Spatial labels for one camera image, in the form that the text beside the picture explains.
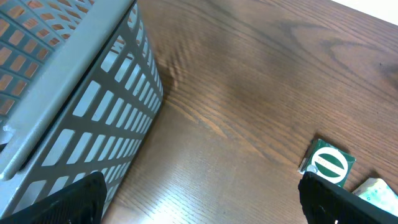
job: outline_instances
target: gray basket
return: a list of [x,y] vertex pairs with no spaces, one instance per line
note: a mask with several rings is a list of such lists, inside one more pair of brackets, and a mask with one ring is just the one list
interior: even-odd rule
[[105,211],[163,96],[135,1],[7,0],[0,11],[0,217],[94,171]]

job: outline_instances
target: small green box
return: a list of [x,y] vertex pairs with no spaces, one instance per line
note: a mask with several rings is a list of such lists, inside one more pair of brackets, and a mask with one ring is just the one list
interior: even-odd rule
[[355,158],[322,139],[314,140],[298,171],[311,171],[330,182],[344,186]]

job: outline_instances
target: green and white package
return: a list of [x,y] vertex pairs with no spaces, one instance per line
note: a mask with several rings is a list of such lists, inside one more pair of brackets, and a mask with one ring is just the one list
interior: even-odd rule
[[355,158],[322,139],[316,139],[301,163],[298,171],[311,171],[330,182],[344,186]]
[[398,217],[398,196],[380,178],[369,178],[353,194]]

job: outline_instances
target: black object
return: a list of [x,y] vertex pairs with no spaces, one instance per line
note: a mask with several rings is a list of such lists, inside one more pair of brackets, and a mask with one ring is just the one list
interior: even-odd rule
[[0,224],[99,224],[105,199],[104,175],[94,172],[47,198],[0,220]]
[[308,224],[398,223],[398,217],[313,172],[304,173],[298,190]]

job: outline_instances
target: wood grain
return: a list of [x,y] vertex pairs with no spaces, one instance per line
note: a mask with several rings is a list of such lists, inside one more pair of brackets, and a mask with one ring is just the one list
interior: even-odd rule
[[314,136],[398,191],[398,27],[328,0],[141,1],[166,92],[104,223],[306,223]]

